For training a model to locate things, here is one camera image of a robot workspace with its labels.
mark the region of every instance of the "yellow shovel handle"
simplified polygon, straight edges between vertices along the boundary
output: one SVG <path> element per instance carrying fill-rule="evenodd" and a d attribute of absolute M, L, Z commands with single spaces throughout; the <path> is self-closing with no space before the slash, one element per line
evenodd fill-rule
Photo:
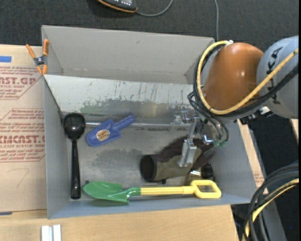
<path fill-rule="evenodd" d="M 201 192 L 198 186 L 211 186 L 213 192 Z M 181 187 L 142 187 L 140 195 L 185 195 L 195 194 L 199 198 L 220 198 L 221 190 L 211 180 L 193 180 L 190 186 Z"/>

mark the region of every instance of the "green shovel blade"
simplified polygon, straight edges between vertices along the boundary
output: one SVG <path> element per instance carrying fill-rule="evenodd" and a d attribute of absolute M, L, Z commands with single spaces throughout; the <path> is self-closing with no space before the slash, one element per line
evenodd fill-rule
<path fill-rule="evenodd" d="M 128 198 L 140 195 L 139 187 L 123 190 L 121 184 L 104 181 L 90 182 L 83 186 L 83 190 L 94 198 L 122 203 L 129 203 Z"/>

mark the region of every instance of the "blue plastic scoop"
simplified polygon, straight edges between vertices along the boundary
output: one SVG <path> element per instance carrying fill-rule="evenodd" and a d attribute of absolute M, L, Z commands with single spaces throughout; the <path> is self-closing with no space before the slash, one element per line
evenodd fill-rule
<path fill-rule="evenodd" d="M 86 136 L 86 141 L 91 147 L 107 144 L 121 137 L 121 129 L 135 122 L 135 117 L 130 115 L 119 122 L 114 123 L 111 119 L 104 121 L 95 127 Z"/>

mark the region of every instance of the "metal bracket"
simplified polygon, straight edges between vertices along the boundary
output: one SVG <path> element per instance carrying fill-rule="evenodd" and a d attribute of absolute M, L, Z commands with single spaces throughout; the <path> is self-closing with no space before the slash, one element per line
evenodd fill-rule
<path fill-rule="evenodd" d="M 193 119 L 193 123 L 191 125 L 188 138 L 184 140 L 183 147 L 182 147 L 182 156 L 181 159 L 177 162 L 180 167 L 187 167 L 189 164 L 194 163 L 194 156 L 197 147 L 193 143 L 193 137 L 198 121 L 199 118 L 197 117 Z"/>

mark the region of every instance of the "cardboard box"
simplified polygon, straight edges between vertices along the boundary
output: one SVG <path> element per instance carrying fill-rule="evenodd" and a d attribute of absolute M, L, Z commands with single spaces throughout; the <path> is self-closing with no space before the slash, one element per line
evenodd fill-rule
<path fill-rule="evenodd" d="M 122 129 L 120 139 L 100 147 L 88 146 L 85 135 L 92 127 L 86 127 L 78 141 L 81 185 L 101 180 L 120 183 L 124 189 L 153 186 L 142 179 L 139 160 L 189 132 L 187 124 L 172 126 L 177 115 L 193 112 L 187 95 L 193 91 L 194 68 L 214 39 L 53 26 L 42 27 L 42 39 L 50 42 L 44 75 L 48 218 L 250 201 L 256 184 L 239 123 L 227 125 L 231 139 L 226 147 L 216 149 L 212 160 L 222 191 L 219 199 L 136 197 L 129 204 L 118 204 L 82 192 L 79 200 L 72 200 L 71 141 L 64 134 L 61 115 L 79 112 L 98 123 L 134 115 L 136 125 Z M 184 177 L 172 178 L 166 185 L 182 186 L 184 181 Z"/>

